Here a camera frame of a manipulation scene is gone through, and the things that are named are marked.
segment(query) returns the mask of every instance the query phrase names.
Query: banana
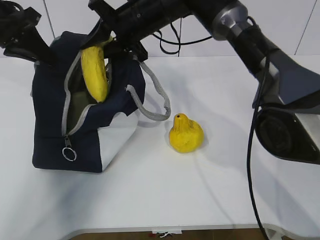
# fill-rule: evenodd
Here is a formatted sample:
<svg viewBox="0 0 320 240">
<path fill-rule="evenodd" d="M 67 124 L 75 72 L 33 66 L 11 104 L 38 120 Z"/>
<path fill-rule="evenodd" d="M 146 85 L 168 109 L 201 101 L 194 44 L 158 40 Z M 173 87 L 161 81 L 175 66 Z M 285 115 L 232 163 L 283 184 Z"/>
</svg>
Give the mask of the banana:
<svg viewBox="0 0 320 240">
<path fill-rule="evenodd" d="M 81 67 L 86 88 L 98 103 L 104 102 L 108 96 L 104 45 L 112 40 L 110 37 L 108 41 L 88 47 L 81 53 Z"/>
</svg>

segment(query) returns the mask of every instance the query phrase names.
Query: bag handle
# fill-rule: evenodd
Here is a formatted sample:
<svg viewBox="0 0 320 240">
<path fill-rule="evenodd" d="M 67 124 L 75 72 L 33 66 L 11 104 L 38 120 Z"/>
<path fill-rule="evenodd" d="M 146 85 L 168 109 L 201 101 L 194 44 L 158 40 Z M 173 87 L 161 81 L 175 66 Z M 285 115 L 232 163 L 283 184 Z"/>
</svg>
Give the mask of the bag handle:
<svg viewBox="0 0 320 240">
<path fill-rule="evenodd" d="M 143 71 L 148 74 L 153 82 L 154 88 L 156 90 L 156 92 L 163 97 L 164 99 L 164 109 L 165 109 L 165 114 L 161 114 L 161 113 L 156 113 L 156 112 L 151 112 L 147 109 L 144 108 L 142 102 L 140 101 L 140 98 L 135 90 L 135 88 L 132 85 L 128 85 L 126 87 L 126 91 L 130 92 L 133 101 L 135 102 L 136 106 L 138 107 L 138 109 L 140 110 L 140 112 L 146 116 L 148 119 L 151 119 L 153 121 L 157 121 L 157 122 L 163 122 L 165 120 L 167 120 L 170 115 L 171 115 L 171 106 L 170 106 L 170 99 L 168 97 L 168 95 L 166 94 L 165 90 L 163 89 L 163 87 L 161 86 L 158 78 L 156 77 L 156 75 L 151 71 L 151 69 L 144 63 L 144 62 L 140 62 L 137 58 L 137 56 L 133 56 L 133 59 L 138 61 L 138 63 L 140 64 L 141 68 L 143 69 Z"/>
</svg>

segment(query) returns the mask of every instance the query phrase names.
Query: white bag panel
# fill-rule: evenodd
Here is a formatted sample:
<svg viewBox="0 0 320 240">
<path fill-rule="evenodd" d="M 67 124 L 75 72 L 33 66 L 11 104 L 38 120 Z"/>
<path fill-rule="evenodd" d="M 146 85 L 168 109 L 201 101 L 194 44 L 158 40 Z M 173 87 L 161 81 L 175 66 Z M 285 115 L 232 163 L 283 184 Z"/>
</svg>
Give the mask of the white bag panel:
<svg viewBox="0 0 320 240">
<path fill-rule="evenodd" d="M 104 171 L 138 126 L 139 110 L 127 116 L 114 115 L 110 126 L 98 129 L 102 170 Z"/>
</svg>

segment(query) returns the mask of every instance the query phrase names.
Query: black cable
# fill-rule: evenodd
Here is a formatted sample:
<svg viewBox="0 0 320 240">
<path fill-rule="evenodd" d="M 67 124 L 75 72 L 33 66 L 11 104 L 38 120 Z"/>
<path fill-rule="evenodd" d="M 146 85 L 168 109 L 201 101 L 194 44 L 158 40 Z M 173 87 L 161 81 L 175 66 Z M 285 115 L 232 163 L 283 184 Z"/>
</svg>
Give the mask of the black cable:
<svg viewBox="0 0 320 240">
<path fill-rule="evenodd" d="M 19 11 L 23 11 L 24 10 L 24 8 L 20 4 L 18 4 L 16 2 L 13 2 L 13 1 L 2 1 L 2 2 L 6 3 L 8 5 L 12 5 L 12 6 L 16 7 Z"/>
<path fill-rule="evenodd" d="M 181 40 L 181 32 L 182 32 L 182 18 L 180 18 L 180 32 L 179 32 L 179 38 L 180 38 L 180 40 Z"/>
<path fill-rule="evenodd" d="M 157 32 L 160 34 L 161 38 L 160 38 L 160 49 L 163 53 L 165 54 L 168 54 L 168 55 L 176 55 L 176 54 L 179 54 L 180 53 L 180 50 L 181 50 L 181 42 L 180 42 L 180 37 L 179 37 L 179 34 L 178 34 L 178 31 L 176 30 L 175 26 L 173 25 L 173 23 L 171 22 L 170 23 L 170 26 L 171 26 L 171 29 L 173 30 L 174 32 L 174 35 L 176 36 L 176 39 L 178 40 L 178 50 L 177 51 L 167 51 L 164 49 L 164 47 L 162 46 L 162 32 L 160 30 L 158 30 Z"/>
<path fill-rule="evenodd" d="M 253 25 L 256 26 L 255 20 L 253 20 L 252 17 L 248 17 L 253 23 Z M 269 51 L 266 53 L 266 58 L 265 58 L 265 67 L 264 67 L 264 73 L 263 73 L 263 79 L 262 82 L 260 83 L 258 87 L 258 94 L 256 98 L 256 102 L 254 105 L 254 112 L 253 112 L 253 117 L 252 117 L 252 123 L 250 127 L 250 133 L 249 133 L 249 140 L 248 140 L 248 149 L 247 149 L 247 155 L 246 155 L 246 171 L 247 171 L 247 176 L 248 176 L 248 185 L 249 185 L 249 193 L 250 193 L 250 198 L 251 198 L 251 203 L 252 203 L 252 208 L 254 211 L 254 215 L 256 218 L 256 221 L 258 223 L 258 226 L 260 228 L 260 231 L 265 238 L 265 240 L 269 240 L 268 235 L 266 233 L 265 228 L 263 227 L 259 213 L 257 210 L 257 205 L 256 205 L 256 200 L 254 196 L 254 191 L 253 191 L 253 186 L 252 186 L 252 176 L 251 176 L 251 151 L 252 151 L 252 143 L 253 143 L 253 138 L 254 138 L 254 133 L 255 133 L 255 127 L 256 127 L 256 122 L 257 122 L 257 117 L 258 117 L 258 111 L 260 107 L 260 101 L 263 93 L 263 89 L 265 86 L 265 83 L 267 81 L 268 73 L 270 69 L 270 53 Z"/>
<path fill-rule="evenodd" d="M 209 40 L 209 39 L 212 39 L 212 36 L 208 36 L 208 37 L 206 37 L 206 38 L 199 39 L 199 40 L 196 40 L 196 41 L 189 41 L 189 42 L 181 42 L 181 43 L 178 43 L 178 42 L 173 42 L 173 41 L 165 40 L 165 39 L 162 38 L 162 36 L 157 36 L 157 35 L 155 35 L 155 34 L 152 34 L 152 36 L 154 36 L 156 39 L 159 39 L 160 41 L 162 41 L 162 42 L 164 42 L 164 43 L 171 44 L 171 45 L 181 45 L 181 46 L 198 44 L 198 43 L 207 41 L 207 40 Z"/>
</svg>

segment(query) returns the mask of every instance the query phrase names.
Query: black robotic arm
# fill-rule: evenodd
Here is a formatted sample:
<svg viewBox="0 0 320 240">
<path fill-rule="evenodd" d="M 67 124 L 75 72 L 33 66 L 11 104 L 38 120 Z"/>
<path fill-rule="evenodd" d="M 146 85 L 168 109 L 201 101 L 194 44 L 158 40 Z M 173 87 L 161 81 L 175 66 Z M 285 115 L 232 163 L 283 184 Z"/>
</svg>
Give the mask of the black robotic arm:
<svg viewBox="0 0 320 240">
<path fill-rule="evenodd" d="M 265 149 L 281 159 L 320 164 L 320 75 L 294 62 L 267 39 L 240 1 L 129 0 L 113 9 L 104 0 L 90 0 L 88 6 L 100 20 L 82 48 L 104 42 L 114 32 L 105 57 L 132 51 L 141 62 L 148 58 L 142 39 L 179 18 L 195 15 L 215 40 L 228 41 L 263 83 L 255 132 Z M 23 10 L 0 0 L 0 47 L 6 48 L 5 55 L 55 64 L 54 54 L 35 28 L 39 19 L 33 8 Z"/>
</svg>

